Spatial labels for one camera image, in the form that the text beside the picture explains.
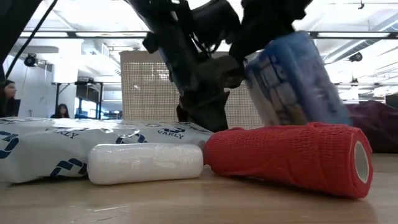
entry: white pegboard panel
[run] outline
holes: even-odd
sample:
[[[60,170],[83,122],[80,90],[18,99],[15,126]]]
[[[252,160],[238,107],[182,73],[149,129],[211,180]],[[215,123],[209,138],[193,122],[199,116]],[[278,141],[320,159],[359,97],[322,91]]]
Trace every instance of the white pegboard panel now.
[[[121,52],[123,118],[126,120],[176,121],[178,91],[158,53]],[[230,90],[225,110],[230,128],[262,126],[243,83]]]

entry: ceiling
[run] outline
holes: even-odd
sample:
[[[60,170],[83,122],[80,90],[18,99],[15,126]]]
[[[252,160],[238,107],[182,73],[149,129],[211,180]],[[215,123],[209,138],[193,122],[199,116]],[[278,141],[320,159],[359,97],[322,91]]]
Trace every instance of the ceiling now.
[[[190,7],[195,8],[207,0],[190,0]],[[240,0],[229,0],[239,17],[242,18]],[[297,30],[315,31],[398,31],[398,0],[314,0],[307,7],[307,16],[295,21]],[[27,27],[32,30],[47,10],[51,1],[43,1]],[[59,0],[52,13],[42,25],[40,31],[147,31],[146,25],[138,18],[133,9],[122,0]],[[59,46],[62,40],[36,39],[34,46]],[[102,82],[120,82],[115,72],[118,66],[119,53],[123,50],[141,48],[139,39],[106,39],[86,40],[87,45],[109,48],[109,58],[103,55],[80,55],[82,65],[80,76],[93,77]],[[350,82],[358,78],[360,82],[396,82],[398,81],[398,41],[381,40],[365,42],[365,40],[316,40],[321,55],[328,62],[326,69],[333,82]],[[220,51],[228,51],[229,46],[223,44]],[[348,56],[358,52],[363,54],[361,62],[349,62]],[[46,60],[54,60],[52,56],[43,55]],[[369,96],[398,92],[395,87],[387,86],[373,91],[374,86],[339,87],[342,98],[351,99],[351,93],[368,94]],[[120,86],[107,86],[105,90],[119,91]]]

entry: wooden table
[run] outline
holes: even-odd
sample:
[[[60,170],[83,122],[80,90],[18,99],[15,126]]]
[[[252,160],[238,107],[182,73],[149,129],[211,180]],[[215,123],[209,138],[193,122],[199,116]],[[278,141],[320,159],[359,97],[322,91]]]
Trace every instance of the wooden table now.
[[[0,190],[0,223],[398,223],[398,156],[374,155],[364,200],[343,200],[214,176],[99,187],[87,180],[36,182]]]

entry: woman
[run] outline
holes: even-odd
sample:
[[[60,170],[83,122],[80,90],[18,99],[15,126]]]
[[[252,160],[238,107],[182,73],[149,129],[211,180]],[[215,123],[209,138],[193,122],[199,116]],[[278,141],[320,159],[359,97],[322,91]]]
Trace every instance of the woman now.
[[[15,82],[6,80],[0,84],[0,118],[16,116],[14,99],[16,93]]]
[[[68,107],[61,103],[58,105],[57,112],[53,114],[51,118],[69,118]]]

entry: black cable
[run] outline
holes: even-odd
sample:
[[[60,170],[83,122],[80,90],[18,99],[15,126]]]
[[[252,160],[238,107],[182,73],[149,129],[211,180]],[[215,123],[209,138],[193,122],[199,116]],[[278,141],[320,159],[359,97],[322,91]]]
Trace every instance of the black cable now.
[[[52,9],[55,7],[55,5],[57,4],[58,0],[54,0],[50,7],[47,9],[47,11],[45,12],[45,14],[43,15],[43,17],[40,19],[39,23],[37,24],[37,26],[35,27],[35,29],[32,31],[31,35],[29,36],[29,38],[26,40],[26,42],[24,43],[24,45],[21,47],[21,49],[19,49],[18,53],[15,55],[14,59],[12,60],[10,67],[7,70],[6,73],[6,80],[8,79],[8,77],[10,76],[12,69],[14,68],[15,64],[17,63],[19,57],[22,55],[22,53],[24,52],[24,50],[26,49],[26,47],[29,45],[29,43],[31,42],[31,40],[33,39],[33,37],[36,35],[37,31],[39,31],[40,27],[42,26],[42,24],[44,23],[45,19],[47,18],[47,16],[50,14],[50,12],[52,11]]]

